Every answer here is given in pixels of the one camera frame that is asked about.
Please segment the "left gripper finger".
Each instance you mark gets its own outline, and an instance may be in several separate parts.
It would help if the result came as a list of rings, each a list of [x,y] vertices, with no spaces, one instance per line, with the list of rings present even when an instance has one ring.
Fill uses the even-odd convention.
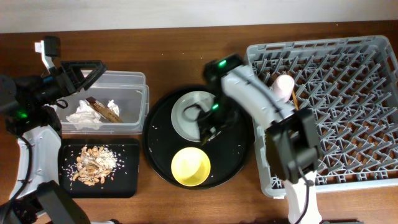
[[[92,86],[92,84],[94,84],[94,82],[97,81],[97,79],[99,79],[99,77],[103,75],[103,74],[95,75],[93,73],[92,74],[89,73],[86,77],[84,77],[83,72],[77,68],[74,68],[74,73],[77,78],[77,81],[75,83],[76,92],[80,92],[82,89],[84,90],[89,89]]]
[[[90,74],[104,73],[104,63],[100,60],[75,60],[75,61],[61,61],[62,68],[67,71],[68,69],[77,68],[79,70],[89,70]]]

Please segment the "gold coffee sachet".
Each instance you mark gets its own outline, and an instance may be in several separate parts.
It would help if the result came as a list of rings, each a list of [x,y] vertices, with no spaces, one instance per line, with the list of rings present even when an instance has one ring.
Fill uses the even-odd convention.
[[[88,97],[85,99],[89,106],[93,108],[97,113],[99,113],[102,117],[106,118],[112,123],[123,123],[121,118],[114,113],[111,109],[105,107],[101,102],[93,97]]]

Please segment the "grey round plate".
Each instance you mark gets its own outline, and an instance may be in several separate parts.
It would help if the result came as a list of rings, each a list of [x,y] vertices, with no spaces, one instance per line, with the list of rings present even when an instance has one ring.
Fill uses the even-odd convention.
[[[184,139],[199,142],[197,118],[201,112],[209,112],[215,96],[207,91],[191,91],[182,95],[174,104],[171,122],[174,130]]]

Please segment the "white tissue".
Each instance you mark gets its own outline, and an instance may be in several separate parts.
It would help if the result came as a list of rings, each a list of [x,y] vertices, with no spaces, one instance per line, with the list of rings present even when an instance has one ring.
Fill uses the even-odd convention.
[[[69,123],[94,125],[101,124],[103,123],[102,119],[106,119],[102,117],[99,113],[97,113],[93,108],[91,108],[86,100],[80,100],[79,104],[79,107],[73,114],[66,116],[66,120]],[[108,105],[105,107],[111,109],[119,116],[119,106],[116,105],[113,100],[109,101]]]

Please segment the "yellow bowl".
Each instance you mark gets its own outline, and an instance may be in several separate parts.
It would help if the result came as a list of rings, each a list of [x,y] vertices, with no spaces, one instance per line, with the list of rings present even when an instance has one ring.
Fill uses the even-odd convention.
[[[202,184],[209,176],[211,162],[207,154],[196,147],[179,150],[170,165],[174,179],[186,187]]]

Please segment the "pink plastic cup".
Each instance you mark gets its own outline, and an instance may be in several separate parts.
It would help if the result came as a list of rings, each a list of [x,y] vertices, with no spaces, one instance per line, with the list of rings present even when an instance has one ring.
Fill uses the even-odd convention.
[[[295,81],[290,75],[279,75],[272,84],[273,93],[283,101],[288,102],[292,96]]]

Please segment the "wooden chopstick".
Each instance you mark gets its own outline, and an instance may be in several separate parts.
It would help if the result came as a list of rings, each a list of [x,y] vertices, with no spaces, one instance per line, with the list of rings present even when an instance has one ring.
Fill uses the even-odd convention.
[[[295,94],[294,91],[292,92],[292,101],[294,103],[295,109],[298,111],[299,110],[299,104],[298,104],[297,97],[296,97],[296,94]]]
[[[211,138],[210,137],[204,137],[200,139],[200,144],[203,146],[205,145]]]

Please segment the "food scraps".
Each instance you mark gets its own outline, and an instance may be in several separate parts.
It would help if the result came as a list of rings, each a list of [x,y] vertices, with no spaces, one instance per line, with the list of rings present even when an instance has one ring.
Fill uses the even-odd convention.
[[[104,184],[107,179],[114,180],[115,172],[124,167],[119,156],[107,145],[85,145],[66,169],[67,177],[72,182],[79,181],[87,186]]]

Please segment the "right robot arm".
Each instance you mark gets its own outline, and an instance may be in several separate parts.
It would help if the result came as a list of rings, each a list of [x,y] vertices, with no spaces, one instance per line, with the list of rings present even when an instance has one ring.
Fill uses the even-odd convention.
[[[231,127],[235,106],[243,108],[265,131],[266,159],[283,181],[290,223],[321,223],[315,189],[320,139],[310,108],[296,110],[253,73],[238,54],[205,64],[203,78],[213,105],[197,118],[200,142]]]

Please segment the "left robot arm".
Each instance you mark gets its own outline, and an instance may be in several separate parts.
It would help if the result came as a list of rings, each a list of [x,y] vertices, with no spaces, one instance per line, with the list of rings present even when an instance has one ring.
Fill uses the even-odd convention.
[[[105,71],[102,61],[91,60],[51,65],[46,77],[1,76],[1,114],[21,150],[19,177],[9,201],[1,205],[1,223],[33,223],[41,214],[53,223],[89,223],[58,184],[62,125],[53,106],[66,108],[66,96],[89,89]]]

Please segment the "grey dishwasher rack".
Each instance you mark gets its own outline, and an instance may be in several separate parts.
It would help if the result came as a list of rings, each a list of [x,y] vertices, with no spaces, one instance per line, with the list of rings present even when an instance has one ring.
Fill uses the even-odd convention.
[[[382,35],[250,45],[266,85],[294,78],[295,104],[320,136],[317,192],[397,185],[397,59]]]

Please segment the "round black serving tray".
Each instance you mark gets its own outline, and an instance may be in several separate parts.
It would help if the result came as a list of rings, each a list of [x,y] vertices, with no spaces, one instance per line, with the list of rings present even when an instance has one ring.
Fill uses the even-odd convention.
[[[150,109],[144,123],[142,146],[147,160],[156,173],[167,182],[181,188],[172,175],[171,162],[174,155],[185,147],[203,150],[211,162],[209,177],[193,190],[210,189],[233,178],[245,165],[249,151],[254,143],[251,117],[239,110],[238,122],[224,133],[201,145],[181,137],[172,126],[173,105],[186,93],[208,91],[203,85],[190,85],[176,89],[162,97]]]

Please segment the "clear plastic bin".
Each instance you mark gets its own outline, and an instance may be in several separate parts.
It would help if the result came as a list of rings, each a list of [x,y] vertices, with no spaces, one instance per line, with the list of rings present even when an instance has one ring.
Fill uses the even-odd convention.
[[[72,123],[67,116],[75,113],[80,101],[93,97],[103,105],[113,101],[119,107],[122,124],[101,118],[99,123]],[[65,97],[68,107],[53,106],[64,134],[140,134],[149,110],[149,87],[141,72],[106,71],[88,90]]]

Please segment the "black rectangular tray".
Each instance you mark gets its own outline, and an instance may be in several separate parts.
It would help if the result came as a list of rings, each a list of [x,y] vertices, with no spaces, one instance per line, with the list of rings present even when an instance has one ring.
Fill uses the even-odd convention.
[[[90,186],[73,176],[77,172],[77,157],[83,147],[103,148],[113,154],[116,162],[104,182]],[[72,198],[130,198],[137,191],[140,145],[137,139],[64,139],[58,154],[60,186]]]

